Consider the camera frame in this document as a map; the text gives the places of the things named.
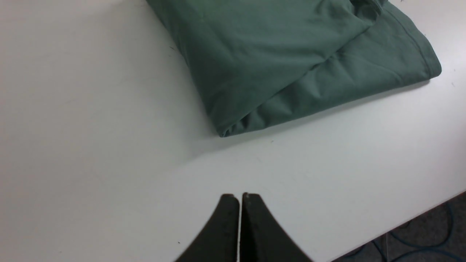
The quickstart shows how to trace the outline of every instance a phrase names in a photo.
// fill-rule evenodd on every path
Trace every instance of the white tabletop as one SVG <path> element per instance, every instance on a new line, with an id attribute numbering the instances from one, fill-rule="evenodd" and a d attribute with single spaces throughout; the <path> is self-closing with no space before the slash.
<path id="1" fill-rule="evenodd" d="M 393 3 L 440 77 L 219 138 L 144 1 L 0 0 L 0 261 L 172 262 L 252 192 L 323 262 L 465 191 L 466 1 Z"/>

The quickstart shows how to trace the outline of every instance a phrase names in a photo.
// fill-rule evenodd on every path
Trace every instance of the blue cable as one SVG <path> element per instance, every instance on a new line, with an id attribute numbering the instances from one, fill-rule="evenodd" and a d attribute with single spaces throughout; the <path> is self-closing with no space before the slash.
<path id="1" fill-rule="evenodd" d="M 400 255 L 399 257 L 393 259 L 390 262 L 398 262 L 398 261 L 400 261 L 400 260 L 402 260 L 402 259 L 404 259 L 406 257 L 409 257 L 411 255 L 415 255 L 415 254 L 419 254 L 419 253 L 436 253 L 436 254 L 440 254 L 440 255 L 450 257 L 450 258 L 456 260 L 457 262 L 465 262 L 462 258 L 460 258 L 460 257 L 458 257 L 458 256 L 456 256 L 456 255 L 454 255 L 454 254 L 452 254 L 450 252 L 446 252 L 446 251 L 443 251 L 443 250 L 436 249 L 436 248 L 440 248 L 440 247 L 444 246 L 451 239 L 451 236 L 452 236 L 452 233 L 453 233 L 453 228 L 454 228 L 453 210 L 452 210 L 452 207 L 450 206 L 450 204 L 448 202 L 446 203 L 446 207 L 447 207 L 448 217 L 450 219 L 450 224 L 449 224 L 447 236 L 442 242 L 440 242 L 439 244 L 430 245 L 430 246 L 420 246 L 420 245 L 416 245 L 416 244 L 413 244 L 413 243 L 409 243 L 409 242 L 401 239 L 394 232 L 390 231 L 390 235 L 393 236 L 393 238 L 395 238 L 396 240 L 398 240 L 402 244 L 404 244 L 406 246 L 409 246 L 409 247 L 412 247 L 412 248 L 418 248 L 418 250 L 410 251 L 410 252 L 407 252 L 407 253 L 405 253 L 403 255 Z M 372 240 L 371 242 L 372 242 L 372 244 L 374 244 L 377 251 L 382 256 L 383 261 L 384 262 L 389 262 L 388 259 L 387 259 L 387 256 L 384 254 L 382 248 L 377 244 L 377 242 L 375 242 L 374 240 Z M 343 258 L 353 258 L 356 255 L 358 255 L 359 253 L 361 253 L 364 250 L 365 247 L 366 247 L 366 245 L 362 245 L 355 253 L 350 254 L 350 255 L 346 255 Z"/>
<path id="2" fill-rule="evenodd" d="M 441 254 L 441 255 L 444 255 L 444 256 L 448 256 L 458 262 L 464 262 L 463 259 L 461 259 L 460 257 L 450 253 L 450 252 L 446 252 L 446 251 L 443 251 L 443 250 L 438 250 L 438 249 L 430 249 L 430 248 L 426 248 L 426 249 L 419 249 L 419 250 L 414 250 L 414 251 L 411 251 L 411 252 L 408 252 L 408 253 L 405 253 L 397 258 L 395 258 L 394 260 L 392 260 L 391 262 L 397 262 L 407 256 L 410 256 L 410 255 L 415 255 L 415 254 L 418 254 L 418 253 L 424 253 L 424 252 L 431 252 L 431 253 L 437 253 L 437 254 Z"/>
<path id="3" fill-rule="evenodd" d="M 448 202 L 446 203 L 446 207 L 447 207 L 447 211 L 448 211 L 448 218 L 450 219 L 450 222 L 451 224 L 449 225 L 448 227 L 448 233 L 447 233 L 447 236 L 446 238 L 440 242 L 439 244 L 435 244 L 435 245 L 431 245 L 431 246 L 420 246 L 420 245 L 416 245 L 416 244 L 413 244 L 413 243 L 409 243 L 403 239 L 401 239 L 397 234 L 395 234 L 393 231 L 390 231 L 390 235 L 392 237 L 394 237 L 396 240 L 400 241 L 401 243 L 403 243 L 404 245 L 408 246 L 408 247 L 412 247 L 412 248 L 439 248 L 439 247 L 442 247 L 443 245 L 445 245 L 449 240 L 450 238 L 452 237 L 452 233 L 453 233 L 453 225 L 454 225 L 454 218 L 453 218 L 453 211 L 452 211 L 452 207 L 450 206 L 450 204 L 448 204 Z"/>

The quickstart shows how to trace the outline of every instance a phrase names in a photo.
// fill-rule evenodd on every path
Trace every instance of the fabric seam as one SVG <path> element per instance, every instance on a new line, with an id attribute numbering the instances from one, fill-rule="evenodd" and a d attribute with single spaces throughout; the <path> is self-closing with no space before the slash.
<path id="1" fill-rule="evenodd" d="M 369 3 L 370 5 L 372 5 L 373 7 L 375 7 L 376 12 L 377 12 L 378 14 L 381 14 L 381 13 L 382 13 L 382 7 L 381 7 L 376 1 L 374 1 L 374 0 L 368 0 L 368 3 Z"/>
<path id="2" fill-rule="evenodd" d="M 411 40 L 413 41 L 413 43 L 416 45 L 416 47 L 418 48 L 418 51 L 419 53 L 421 54 L 421 57 L 422 59 L 424 60 L 424 65 L 427 67 L 427 69 L 429 70 L 429 78 L 432 77 L 432 69 L 429 65 L 429 63 L 427 62 L 426 58 L 425 58 L 425 55 L 424 55 L 424 52 L 421 48 L 421 46 L 419 46 L 419 43 L 416 41 L 416 39 L 414 39 L 414 37 L 412 36 L 411 32 L 406 29 L 406 27 L 398 20 L 398 17 L 396 17 L 396 15 L 394 15 L 392 12 L 390 12 L 389 10 L 385 10 L 387 13 L 389 13 L 396 21 L 397 23 L 403 28 L 404 32 L 409 36 L 409 38 L 411 38 Z"/>

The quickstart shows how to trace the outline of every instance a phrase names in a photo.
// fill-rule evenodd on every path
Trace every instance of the folded green fabric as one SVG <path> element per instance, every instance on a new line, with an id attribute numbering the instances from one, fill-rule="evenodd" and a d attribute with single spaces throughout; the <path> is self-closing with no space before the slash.
<path id="1" fill-rule="evenodd" d="M 436 77 L 440 63 L 386 0 L 147 0 L 221 137 Z"/>

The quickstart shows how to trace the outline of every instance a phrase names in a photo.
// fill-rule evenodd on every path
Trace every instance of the fabric fold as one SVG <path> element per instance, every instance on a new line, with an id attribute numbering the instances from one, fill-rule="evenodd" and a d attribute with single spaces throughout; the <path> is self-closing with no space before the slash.
<path id="1" fill-rule="evenodd" d="M 386 0 L 148 0 L 222 137 L 311 115 L 441 72 Z"/>

